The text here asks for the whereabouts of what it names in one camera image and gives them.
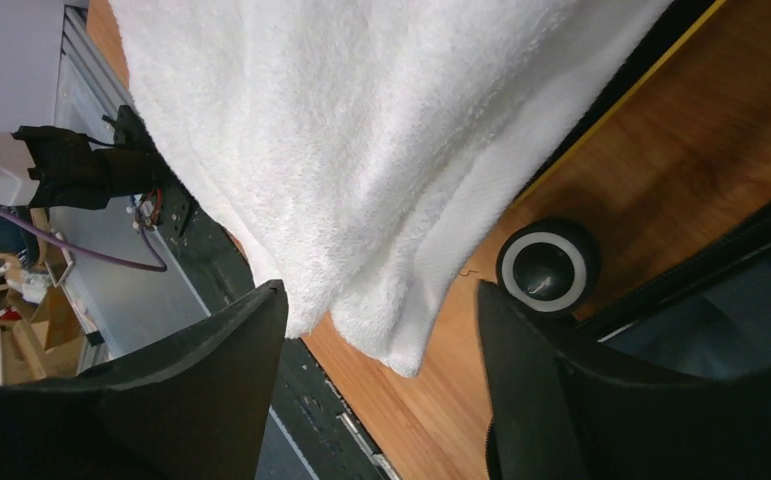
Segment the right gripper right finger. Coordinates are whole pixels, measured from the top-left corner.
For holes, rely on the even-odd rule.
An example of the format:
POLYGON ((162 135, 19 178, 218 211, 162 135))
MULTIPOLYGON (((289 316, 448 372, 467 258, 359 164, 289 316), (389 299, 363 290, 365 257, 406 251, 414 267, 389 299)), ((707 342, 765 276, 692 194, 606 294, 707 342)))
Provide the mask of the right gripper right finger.
POLYGON ((771 367, 666 369, 477 287, 492 479, 771 479, 771 367))

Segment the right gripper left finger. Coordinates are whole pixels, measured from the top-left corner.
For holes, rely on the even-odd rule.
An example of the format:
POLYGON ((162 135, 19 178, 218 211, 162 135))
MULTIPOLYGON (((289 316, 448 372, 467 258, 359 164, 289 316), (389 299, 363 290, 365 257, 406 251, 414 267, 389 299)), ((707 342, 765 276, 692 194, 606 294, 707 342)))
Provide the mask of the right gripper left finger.
POLYGON ((288 315, 268 281, 73 378, 0 386, 0 479, 251 479, 288 315))

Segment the yellow Pikachu suitcase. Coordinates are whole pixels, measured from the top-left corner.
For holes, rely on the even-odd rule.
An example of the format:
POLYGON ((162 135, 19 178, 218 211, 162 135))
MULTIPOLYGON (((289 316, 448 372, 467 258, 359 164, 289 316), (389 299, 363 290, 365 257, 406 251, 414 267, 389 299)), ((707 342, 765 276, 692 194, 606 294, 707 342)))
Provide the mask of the yellow Pikachu suitcase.
POLYGON ((496 281, 530 320, 699 372, 761 353, 761 293, 715 296, 771 250, 771 1, 676 1, 684 34, 528 189, 496 281))

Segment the white garment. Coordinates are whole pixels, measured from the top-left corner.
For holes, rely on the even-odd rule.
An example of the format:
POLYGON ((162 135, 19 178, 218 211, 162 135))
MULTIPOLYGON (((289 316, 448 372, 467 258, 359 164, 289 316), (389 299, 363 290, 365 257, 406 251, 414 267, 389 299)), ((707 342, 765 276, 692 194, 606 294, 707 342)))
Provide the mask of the white garment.
POLYGON ((451 283, 664 1, 115 1, 171 170, 324 317, 418 374, 451 283))

